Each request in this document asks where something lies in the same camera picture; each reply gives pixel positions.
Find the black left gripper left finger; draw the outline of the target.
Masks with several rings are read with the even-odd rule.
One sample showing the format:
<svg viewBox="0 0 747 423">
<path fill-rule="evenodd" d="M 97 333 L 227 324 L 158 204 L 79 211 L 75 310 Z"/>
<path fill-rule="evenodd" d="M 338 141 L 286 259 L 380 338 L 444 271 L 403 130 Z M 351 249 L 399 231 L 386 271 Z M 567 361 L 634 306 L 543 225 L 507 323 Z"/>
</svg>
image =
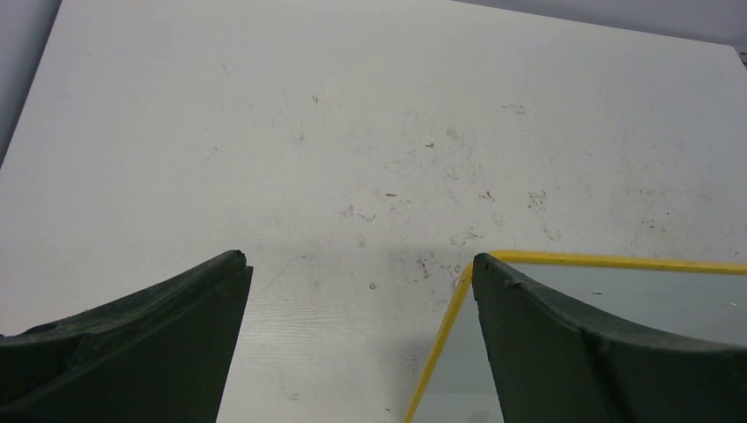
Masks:
<svg viewBox="0 0 747 423">
<path fill-rule="evenodd" d="M 1 339 L 4 422 L 213 422 L 252 279 L 239 250 Z"/>
</svg>

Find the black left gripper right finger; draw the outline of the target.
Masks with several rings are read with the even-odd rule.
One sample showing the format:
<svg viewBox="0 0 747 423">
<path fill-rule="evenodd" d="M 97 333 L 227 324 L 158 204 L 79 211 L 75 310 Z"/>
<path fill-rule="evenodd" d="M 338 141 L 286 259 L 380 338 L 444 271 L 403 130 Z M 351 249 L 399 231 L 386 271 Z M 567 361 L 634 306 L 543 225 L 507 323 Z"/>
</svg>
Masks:
<svg viewBox="0 0 747 423">
<path fill-rule="evenodd" d="M 507 422 L 743 422 L 746 350 L 656 330 L 474 258 L 472 288 Z"/>
</svg>

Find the yellow framed small whiteboard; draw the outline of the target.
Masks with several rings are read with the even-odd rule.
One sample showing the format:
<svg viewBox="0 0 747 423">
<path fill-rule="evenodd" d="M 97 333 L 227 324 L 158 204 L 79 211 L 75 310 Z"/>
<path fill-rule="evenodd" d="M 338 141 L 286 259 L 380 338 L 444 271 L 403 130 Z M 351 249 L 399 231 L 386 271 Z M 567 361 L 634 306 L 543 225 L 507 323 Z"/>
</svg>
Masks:
<svg viewBox="0 0 747 423">
<path fill-rule="evenodd" d="M 485 253 L 561 293 L 633 323 L 746 350 L 746 267 L 624 256 Z M 408 422 L 507 422 L 463 270 L 425 362 Z"/>
</svg>

